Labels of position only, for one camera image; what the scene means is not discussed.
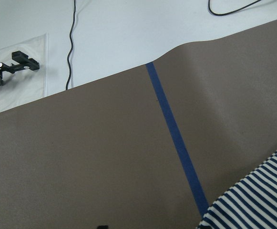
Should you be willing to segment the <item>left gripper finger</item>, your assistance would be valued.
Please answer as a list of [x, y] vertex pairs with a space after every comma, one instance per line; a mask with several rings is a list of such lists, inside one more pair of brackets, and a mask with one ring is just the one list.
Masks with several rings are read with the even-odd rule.
[[108, 225], [99, 225], [97, 229], [108, 229]]

